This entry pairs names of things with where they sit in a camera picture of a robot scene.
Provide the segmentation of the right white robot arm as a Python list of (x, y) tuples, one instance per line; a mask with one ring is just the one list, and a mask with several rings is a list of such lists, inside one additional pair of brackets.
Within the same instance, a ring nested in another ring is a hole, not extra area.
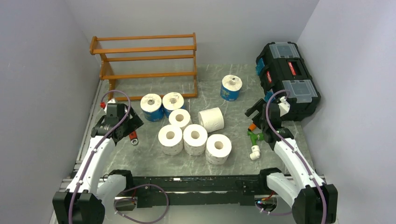
[(277, 193), (291, 208), (290, 214), (297, 224), (333, 224), (336, 222), (338, 191), (333, 184), (326, 184), (303, 157), (292, 132), (282, 126), (282, 116), (290, 105), (285, 98), (272, 103), (258, 100), (245, 112), (261, 133), (249, 133), (257, 140), (267, 142), (281, 158), (289, 174), (288, 180), (282, 171), (267, 168), (260, 171), (257, 181), (260, 192)]

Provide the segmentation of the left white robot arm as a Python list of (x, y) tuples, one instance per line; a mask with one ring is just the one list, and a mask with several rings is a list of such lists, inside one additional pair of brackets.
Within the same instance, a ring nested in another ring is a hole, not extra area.
[(106, 161), (117, 143), (143, 125), (131, 106), (108, 102), (103, 115), (92, 128), (83, 162), (64, 192), (56, 192), (53, 208), (60, 224), (101, 224), (106, 210), (120, 193), (134, 190), (133, 176), (127, 170), (115, 170), (102, 185), (100, 178)]

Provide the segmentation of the white roll sideways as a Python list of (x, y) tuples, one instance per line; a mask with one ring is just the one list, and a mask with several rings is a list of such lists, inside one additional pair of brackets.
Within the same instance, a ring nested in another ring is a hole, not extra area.
[(219, 107), (199, 111), (198, 120), (199, 124), (204, 127), (208, 133), (223, 129), (225, 126), (223, 114)]

